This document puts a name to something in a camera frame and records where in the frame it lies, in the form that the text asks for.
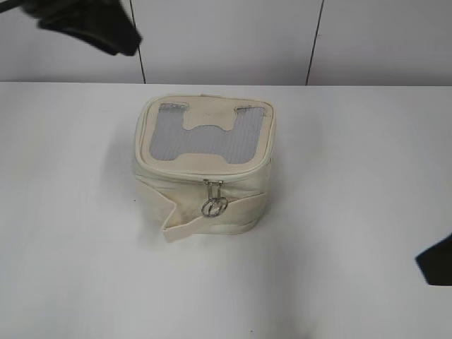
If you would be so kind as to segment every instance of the metal ring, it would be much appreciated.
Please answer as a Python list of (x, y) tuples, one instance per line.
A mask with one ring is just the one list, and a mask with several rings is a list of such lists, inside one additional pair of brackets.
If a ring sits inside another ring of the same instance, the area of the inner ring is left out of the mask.
[(201, 212), (207, 218), (214, 218), (225, 212), (228, 203), (225, 197), (211, 198), (204, 203)]

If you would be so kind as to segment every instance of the gray mesh panel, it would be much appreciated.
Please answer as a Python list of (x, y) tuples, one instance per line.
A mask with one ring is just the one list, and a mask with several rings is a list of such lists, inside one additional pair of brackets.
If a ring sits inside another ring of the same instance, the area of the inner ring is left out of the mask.
[(244, 164), (256, 154), (261, 132), (263, 107), (238, 108), (234, 128), (218, 126), (184, 129), (186, 106), (161, 104), (150, 141), (149, 152), (156, 160), (174, 160), (184, 153), (218, 154), (230, 164)]

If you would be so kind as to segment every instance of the zipper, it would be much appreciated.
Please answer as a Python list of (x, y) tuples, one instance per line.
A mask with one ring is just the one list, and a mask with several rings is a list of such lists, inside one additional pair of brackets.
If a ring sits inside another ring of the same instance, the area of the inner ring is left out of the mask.
[[(207, 187), (207, 201), (201, 208), (202, 215), (207, 218), (214, 218), (222, 215), (229, 203), (229, 201), (224, 196), (221, 196), (221, 186), (224, 184), (224, 181), (218, 180), (214, 182), (204, 179), (203, 182)], [(216, 187), (217, 189), (216, 197), (214, 197), (213, 194), (213, 187)]]

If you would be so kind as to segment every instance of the cream bag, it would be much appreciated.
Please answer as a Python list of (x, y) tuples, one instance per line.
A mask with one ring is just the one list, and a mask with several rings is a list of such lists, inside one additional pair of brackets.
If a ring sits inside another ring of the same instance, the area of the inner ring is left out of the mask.
[(148, 103), (134, 172), (166, 240), (250, 230), (266, 204), (274, 133), (265, 102), (170, 95)]

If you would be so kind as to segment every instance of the black cloth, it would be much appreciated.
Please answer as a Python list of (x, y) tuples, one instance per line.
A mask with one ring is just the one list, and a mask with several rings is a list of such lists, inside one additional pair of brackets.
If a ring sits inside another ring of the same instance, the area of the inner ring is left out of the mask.
[(452, 286), (452, 234), (416, 257), (429, 285)]
[(76, 37), (102, 51), (132, 56), (141, 43), (119, 0), (25, 0), (38, 27)]

